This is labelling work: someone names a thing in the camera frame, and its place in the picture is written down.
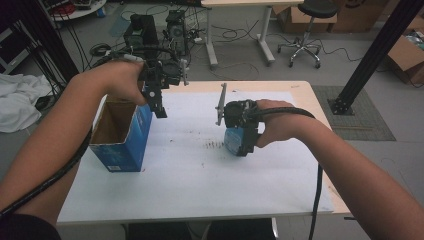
metal stand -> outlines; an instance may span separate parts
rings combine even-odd
[[[265,41],[265,37],[268,32],[268,23],[271,17],[271,11],[272,11],[272,6],[267,6],[264,12],[264,19],[263,19],[264,22],[262,25],[262,33],[257,34],[259,46],[261,46],[261,49],[265,54],[268,66],[270,66],[271,63],[275,62],[275,58],[272,55],[271,50],[269,50],[268,44]]]
[[[213,70],[218,66],[218,60],[216,59],[215,49],[213,48],[212,43],[212,21],[211,21],[211,11],[212,8],[208,8],[207,21],[208,21],[208,30],[206,37],[206,49],[208,50],[209,63],[211,65],[211,69]]]
[[[401,0],[399,2],[342,92],[337,99],[331,100],[333,103],[330,104],[330,107],[333,114],[343,115],[350,109],[378,65],[423,6],[424,0]]]
[[[207,33],[206,33],[206,49],[208,51],[209,62],[211,69],[214,69],[218,66],[218,60],[216,58],[215,49],[213,48],[212,43],[212,23],[211,23],[211,11],[212,8],[207,9]],[[272,6],[267,6],[264,11],[263,25],[261,34],[257,34],[258,43],[265,54],[267,59],[267,65],[270,66],[271,63],[275,62],[275,58],[271,53],[271,50],[268,47],[268,44],[265,41],[266,34],[268,32],[268,23],[271,17]]]

white table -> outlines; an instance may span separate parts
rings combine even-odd
[[[266,34],[268,32],[268,23],[271,16],[273,5],[294,5],[302,3],[303,0],[203,0],[202,6],[207,8],[207,37],[206,37],[206,48],[209,55],[209,62],[211,68],[218,66],[218,60],[216,58],[215,49],[212,43],[212,23],[211,23],[211,11],[213,7],[229,7],[229,6],[266,6],[264,10],[263,25],[261,34],[257,34],[257,40],[265,57],[267,59],[268,66],[275,62],[275,58],[272,55],[268,44],[265,41]]]
[[[289,140],[255,148],[245,158],[232,156],[222,145],[225,125],[215,125],[221,83],[191,82],[164,92],[168,118],[153,119],[141,172],[110,173],[87,150],[58,223],[310,215],[317,163],[309,149]],[[288,100],[329,126],[307,82],[227,84],[226,102]],[[324,180],[319,213],[348,212],[331,182]]]

gray floor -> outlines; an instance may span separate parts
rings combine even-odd
[[[97,43],[114,45],[122,39],[109,35],[116,18],[126,6],[108,4],[105,18],[96,18],[95,14],[72,21],[75,32],[88,55],[89,49]],[[213,24],[232,29],[247,29],[259,20],[252,30],[252,36],[260,32],[262,10],[257,7],[217,8],[214,9]],[[362,57],[382,23],[376,24],[369,33],[363,34],[312,34],[311,39],[321,39],[327,52],[343,47],[351,59]],[[214,29],[214,41],[222,40],[222,30]],[[66,28],[61,30],[63,39],[74,61],[82,69],[81,58],[75,43]],[[278,23],[271,20],[269,33],[282,35]],[[285,34],[288,39],[294,35]],[[314,62],[308,55],[300,55],[293,68],[288,67],[288,58],[292,49],[283,49],[277,53],[277,44],[284,40],[281,36],[269,35],[267,41],[276,62],[267,67],[256,41],[244,38],[231,43],[216,43],[219,67],[212,72],[208,66],[204,45],[192,49],[192,62],[189,71],[190,81],[204,80],[306,80],[311,85],[344,86],[358,65],[350,62],[346,54],[338,51],[334,54],[321,52],[322,66],[314,68]],[[386,70],[382,64],[379,70]],[[14,73],[39,75],[41,72],[32,60],[24,61]],[[424,204],[424,88],[414,88],[401,82],[390,71],[376,72],[365,86],[371,100],[379,110],[393,132],[395,142],[350,141],[359,151],[388,171],[399,183]],[[3,176],[19,147],[36,126],[15,133],[0,133],[0,176]],[[314,239],[368,239],[356,221],[344,220],[344,216],[319,216]],[[306,239],[309,233],[310,217],[291,216],[277,219],[280,239]],[[201,231],[204,222],[192,223],[196,231]],[[120,225],[59,226],[64,240],[72,239],[124,239],[124,230]]]

forearm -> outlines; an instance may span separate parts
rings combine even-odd
[[[416,239],[424,234],[423,208],[392,177],[320,122],[302,121],[297,137],[314,154],[371,237]]]
[[[77,75],[19,151],[0,185],[0,208],[53,175],[73,156],[104,95],[99,81]]]

blue cardboard box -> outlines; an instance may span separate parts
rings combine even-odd
[[[149,136],[149,106],[107,97],[90,148],[110,172],[140,172]]]

